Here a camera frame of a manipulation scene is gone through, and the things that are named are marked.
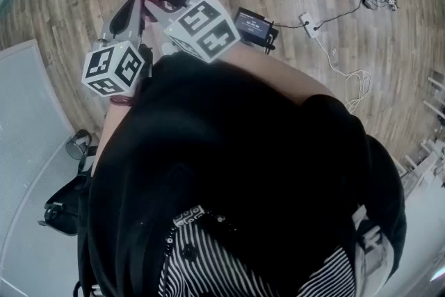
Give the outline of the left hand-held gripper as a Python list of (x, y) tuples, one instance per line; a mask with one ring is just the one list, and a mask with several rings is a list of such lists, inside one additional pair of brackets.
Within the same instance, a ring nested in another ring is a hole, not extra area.
[(149, 74), (152, 49), (142, 43), (135, 46), (129, 40), (142, 33), (143, 0), (126, 0), (104, 22), (103, 37), (86, 54), (81, 82), (101, 97), (133, 95), (141, 72)]

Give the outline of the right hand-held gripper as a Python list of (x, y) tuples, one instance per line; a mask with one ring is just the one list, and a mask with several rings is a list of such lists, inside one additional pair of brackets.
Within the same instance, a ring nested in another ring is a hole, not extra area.
[(180, 50), (206, 63), (241, 39), (219, 0), (146, 0), (145, 7)]

